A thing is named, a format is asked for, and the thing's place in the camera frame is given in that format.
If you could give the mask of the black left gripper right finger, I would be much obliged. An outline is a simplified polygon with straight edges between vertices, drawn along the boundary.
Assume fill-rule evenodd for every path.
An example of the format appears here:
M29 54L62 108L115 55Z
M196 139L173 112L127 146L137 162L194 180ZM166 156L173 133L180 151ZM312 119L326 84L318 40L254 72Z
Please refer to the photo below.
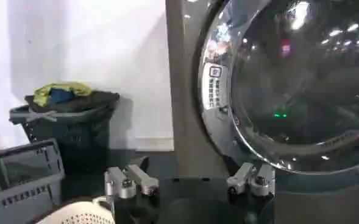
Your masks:
M237 172L226 179L227 187L236 194L245 193L247 189L257 197L275 194L275 170L263 164L257 170L252 163L243 163Z

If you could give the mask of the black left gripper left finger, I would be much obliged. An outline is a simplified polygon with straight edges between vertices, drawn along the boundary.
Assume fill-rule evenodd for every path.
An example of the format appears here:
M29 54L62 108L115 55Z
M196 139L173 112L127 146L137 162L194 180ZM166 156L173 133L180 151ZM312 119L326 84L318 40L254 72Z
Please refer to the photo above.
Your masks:
M157 178L147 174L149 157L142 156L131 160L123 169L109 167L105 173L105 194L120 199L134 198L140 190L142 195L153 196L159 192Z

